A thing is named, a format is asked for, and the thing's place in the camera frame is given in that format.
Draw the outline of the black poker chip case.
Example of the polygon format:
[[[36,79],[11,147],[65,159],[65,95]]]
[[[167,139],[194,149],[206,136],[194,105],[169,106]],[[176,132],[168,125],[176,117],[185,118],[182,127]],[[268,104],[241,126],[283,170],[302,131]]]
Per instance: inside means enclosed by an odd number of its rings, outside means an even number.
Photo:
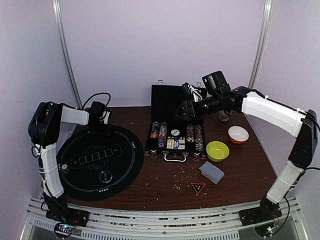
[[[188,97],[178,85],[159,85],[151,86],[151,110],[150,110],[150,125],[145,144],[145,153],[147,155],[161,155],[166,162],[185,162],[188,157],[204,158],[206,152],[206,140],[204,130],[204,120],[179,120],[174,119],[174,112],[178,109],[180,104],[187,100]],[[150,138],[151,128],[153,122],[167,123],[167,134],[165,140],[165,147],[158,147],[158,138]],[[196,151],[195,148],[195,134],[194,142],[187,142],[186,129],[187,125],[201,125],[203,151]],[[171,130],[178,129],[179,136],[171,136]],[[185,149],[167,149],[167,140],[185,140]]]

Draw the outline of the clear black round button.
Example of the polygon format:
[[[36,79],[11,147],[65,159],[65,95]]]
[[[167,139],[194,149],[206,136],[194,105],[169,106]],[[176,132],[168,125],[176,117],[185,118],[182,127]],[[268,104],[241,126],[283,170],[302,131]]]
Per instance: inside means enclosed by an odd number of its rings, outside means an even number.
[[[113,179],[113,175],[110,171],[104,170],[99,173],[98,178],[99,178],[100,182],[107,184]]]

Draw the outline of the grey card deck box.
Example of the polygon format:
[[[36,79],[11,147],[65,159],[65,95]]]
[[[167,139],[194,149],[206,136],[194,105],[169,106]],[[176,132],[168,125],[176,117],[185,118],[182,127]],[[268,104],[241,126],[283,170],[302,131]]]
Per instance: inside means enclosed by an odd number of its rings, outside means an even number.
[[[199,170],[203,176],[205,176],[215,185],[217,185],[225,176],[225,173],[222,170],[220,170],[218,167],[216,167],[208,161],[206,161],[202,166],[200,166]]]

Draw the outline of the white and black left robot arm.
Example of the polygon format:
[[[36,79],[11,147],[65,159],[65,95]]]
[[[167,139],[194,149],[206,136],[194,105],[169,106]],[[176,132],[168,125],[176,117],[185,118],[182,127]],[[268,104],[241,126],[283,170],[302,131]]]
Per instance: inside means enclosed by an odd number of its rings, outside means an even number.
[[[38,160],[46,218],[60,224],[86,227],[89,212],[68,207],[67,196],[60,180],[57,164],[57,141],[61,124],[88,126],[97,132],[109,128],[111,111],[108,104],[93,101],[90,108],[76,108],[65,103],[41,102],[28,126],[31,153]]]

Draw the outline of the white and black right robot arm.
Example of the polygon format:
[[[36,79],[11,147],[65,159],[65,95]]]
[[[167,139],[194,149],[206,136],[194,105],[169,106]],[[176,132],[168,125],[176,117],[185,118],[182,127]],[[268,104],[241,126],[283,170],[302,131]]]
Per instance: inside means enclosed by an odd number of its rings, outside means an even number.
[[[292,139],[292,149],[288,151],[287,162],[259,205],[239,212],[242,226],[280,217],[280,202],[288,199],[288,193],[308,170],[316,152],[320,131],[316,112],[280,103],[254,88],[231,88],[221,71],[203,76],[202,81],[207,95],[190,83],[182,84],[186,100],[179,105],[174,118],[192,121],[220,111],[232,111],[264,121]]]

